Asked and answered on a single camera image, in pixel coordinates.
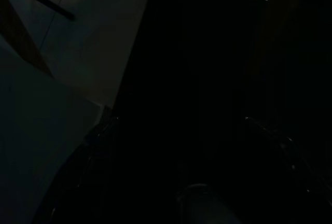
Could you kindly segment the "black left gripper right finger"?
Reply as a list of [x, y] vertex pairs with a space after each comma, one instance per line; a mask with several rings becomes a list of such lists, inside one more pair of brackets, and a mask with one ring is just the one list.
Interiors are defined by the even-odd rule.
[[297, 144], [249, 117], [233, 120], [234, 206], [244, 223], [331, 223], [331, 183]]

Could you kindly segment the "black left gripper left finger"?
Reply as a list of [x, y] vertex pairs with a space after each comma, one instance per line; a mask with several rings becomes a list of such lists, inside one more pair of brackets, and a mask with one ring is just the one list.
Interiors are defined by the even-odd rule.
[[112, 164], [119, 119], [97, 124], [66, 159], [51, 182], [34, 223], [96, 223]]

